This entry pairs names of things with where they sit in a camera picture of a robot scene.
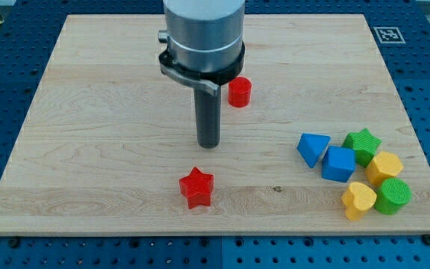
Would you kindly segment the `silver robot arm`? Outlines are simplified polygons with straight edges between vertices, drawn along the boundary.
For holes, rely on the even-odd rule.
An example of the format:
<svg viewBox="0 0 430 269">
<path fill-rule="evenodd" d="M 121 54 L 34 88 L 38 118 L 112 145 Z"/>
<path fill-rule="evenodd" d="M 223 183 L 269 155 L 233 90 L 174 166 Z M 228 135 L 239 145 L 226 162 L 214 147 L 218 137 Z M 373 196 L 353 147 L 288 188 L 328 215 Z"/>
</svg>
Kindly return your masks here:
<svg viewBox="0 0 430 269">
<path fill-rule="evenodd" d="M 218 72 L 243 51 L 244 0 L 163 0 L 171 56 L 197 72 Z"/>
</svg>

